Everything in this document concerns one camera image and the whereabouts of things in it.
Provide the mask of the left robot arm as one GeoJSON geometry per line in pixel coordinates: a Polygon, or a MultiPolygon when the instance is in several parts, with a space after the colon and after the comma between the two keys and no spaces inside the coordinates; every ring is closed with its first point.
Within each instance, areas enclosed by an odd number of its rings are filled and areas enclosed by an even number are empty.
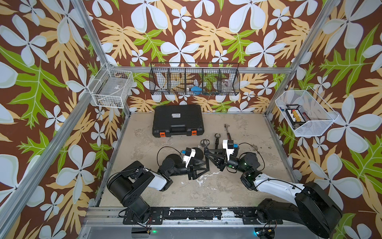
{"type": "Polygon", "coordinates": [[[164,192],[172,185],[172,176],[187,175],[189,180],[196,180],[209,172],[209,162],[204,159],[204,154],[197,152],[195,156],[168,155],[154,172],[140,162],[135,161],[124,170],[112,175],[108,182],[109,192],[119,200],[125,208],[125,218],[128,224],[144,224],[152,219],[152,210],[144,201],[141,194],[146,188],[153,188],[164,192]]]}

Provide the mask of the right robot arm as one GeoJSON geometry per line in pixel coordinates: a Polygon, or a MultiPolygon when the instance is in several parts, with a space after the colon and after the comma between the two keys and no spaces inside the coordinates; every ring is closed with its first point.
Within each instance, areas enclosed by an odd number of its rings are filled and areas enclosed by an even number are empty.
{"type": "Polygon", "coordinates": [[[238,146],[232,149],[204,149],[205,157],[220,170],[241,172],[240,180],[249,190],[268,193],[283,201],[265,199],[256,214],[262,223],[284,220],[306,226],[314,234],[328,239],[340,222],[343,212],[317,183],[287,182],[260,171],[259,154],[245,152],[238,155],[238,146]]]}

